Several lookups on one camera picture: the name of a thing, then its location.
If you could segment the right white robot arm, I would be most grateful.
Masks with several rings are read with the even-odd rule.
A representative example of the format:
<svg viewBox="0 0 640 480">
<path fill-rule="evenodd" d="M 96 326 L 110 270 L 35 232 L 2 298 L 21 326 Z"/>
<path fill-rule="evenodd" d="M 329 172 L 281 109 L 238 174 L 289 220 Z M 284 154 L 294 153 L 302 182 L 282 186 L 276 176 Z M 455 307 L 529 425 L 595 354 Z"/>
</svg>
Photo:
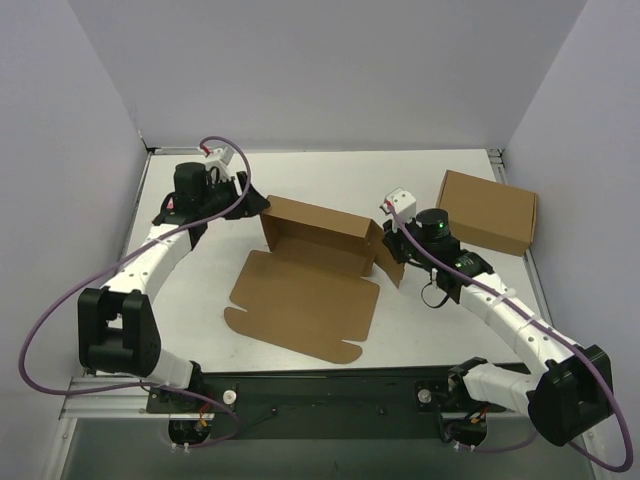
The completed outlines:
<svg viewBox="0 0 640 480">
<path fill-rule="evenodd" d="M 583 348 L 554 333 L 486 260 L 461 247 L 446 211 L 423 210 L 401 224 L 390 204 L 381 209 L 390 217 L 383 242 L 393 259 L 429 273 L 447 299 L 489 326 L 528 370 L 521 374 L 474 358 L 450 371 L 450 399 L 487 402 L 524 415 L 556 446 L 612 415 L 606 395 L 611 365 L 599 347 Z"/>
</svg>

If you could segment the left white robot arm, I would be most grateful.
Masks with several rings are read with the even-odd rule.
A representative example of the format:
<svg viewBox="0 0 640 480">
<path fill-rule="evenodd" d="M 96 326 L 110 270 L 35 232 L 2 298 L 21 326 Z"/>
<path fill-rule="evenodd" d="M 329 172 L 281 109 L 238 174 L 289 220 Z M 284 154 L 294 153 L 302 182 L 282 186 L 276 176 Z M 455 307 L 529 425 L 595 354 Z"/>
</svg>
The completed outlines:
<svg viewBox="0 0 640 480">
<path fill-rule="evenodd" d="M 174 189 L 163 200 L 144 241 L 145 251 L 120 267 L 101 288 L 78 297 L 79 360 L 89 370 L 135 376 L 170 387 L 183 411 L 204 402 L 194 362 L 163 349 L 152 303 L 178 263 L 197 245 L 210 217 L 251 218 L 270 206 L 246 172 L 223 160 L 176 166 Z"/>
</svg>

